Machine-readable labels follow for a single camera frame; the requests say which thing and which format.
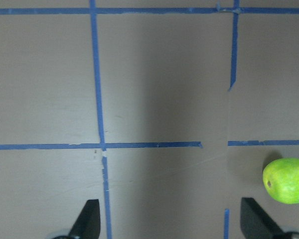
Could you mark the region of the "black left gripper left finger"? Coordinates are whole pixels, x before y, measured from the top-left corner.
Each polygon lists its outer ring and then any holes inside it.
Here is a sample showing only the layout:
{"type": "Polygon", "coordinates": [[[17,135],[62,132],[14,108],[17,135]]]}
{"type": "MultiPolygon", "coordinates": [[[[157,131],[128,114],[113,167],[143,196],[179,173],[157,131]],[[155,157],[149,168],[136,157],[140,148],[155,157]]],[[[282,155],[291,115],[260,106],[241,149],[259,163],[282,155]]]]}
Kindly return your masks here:
{"type": "Polygon", "coordinates": [[[99,238],[100,204],[98,199],[87,200],[72,229],[69,238],[99,238]]]}

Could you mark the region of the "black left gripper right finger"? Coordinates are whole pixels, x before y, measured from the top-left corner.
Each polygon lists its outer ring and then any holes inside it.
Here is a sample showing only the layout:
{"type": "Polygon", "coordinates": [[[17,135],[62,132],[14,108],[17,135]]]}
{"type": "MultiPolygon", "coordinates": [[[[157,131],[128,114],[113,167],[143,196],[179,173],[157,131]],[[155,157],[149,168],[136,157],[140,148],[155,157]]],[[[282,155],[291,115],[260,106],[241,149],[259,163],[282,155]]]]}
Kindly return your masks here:
{"type": "Polygon", "coordinates": [[[246,239],[283,239],[284,231],[254,198],[241,198],[240,229],[246,239]]]}

